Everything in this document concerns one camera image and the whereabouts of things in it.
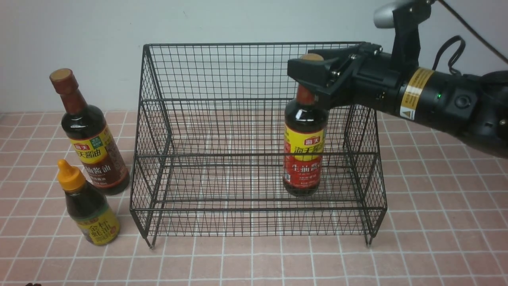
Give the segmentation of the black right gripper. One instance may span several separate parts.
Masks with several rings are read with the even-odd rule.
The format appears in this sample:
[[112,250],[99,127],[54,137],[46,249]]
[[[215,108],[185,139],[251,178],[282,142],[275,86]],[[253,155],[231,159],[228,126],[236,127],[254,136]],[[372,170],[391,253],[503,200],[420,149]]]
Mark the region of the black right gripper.
[[[298,83],[296,101],[304,106],[332,109],[358,104],[397,116],[404,74],[391,67],[391,55],[377,44],[361,42],[354,46],[313,49],[309,58],[287,61],[287,76]],[[328,84],[341,87],[331,95]]]

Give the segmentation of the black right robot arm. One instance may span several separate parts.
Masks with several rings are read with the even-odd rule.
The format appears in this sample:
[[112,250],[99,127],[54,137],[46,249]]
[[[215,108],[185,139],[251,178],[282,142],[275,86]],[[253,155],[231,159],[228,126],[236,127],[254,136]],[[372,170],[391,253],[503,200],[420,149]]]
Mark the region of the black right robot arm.
[[309,50],[287,62],[287,75],[333,109],[361,105],[446,133],[488,155],[507,158],[507,77],[452,75],[393,65],[382,47],[360,43],[348,48]]

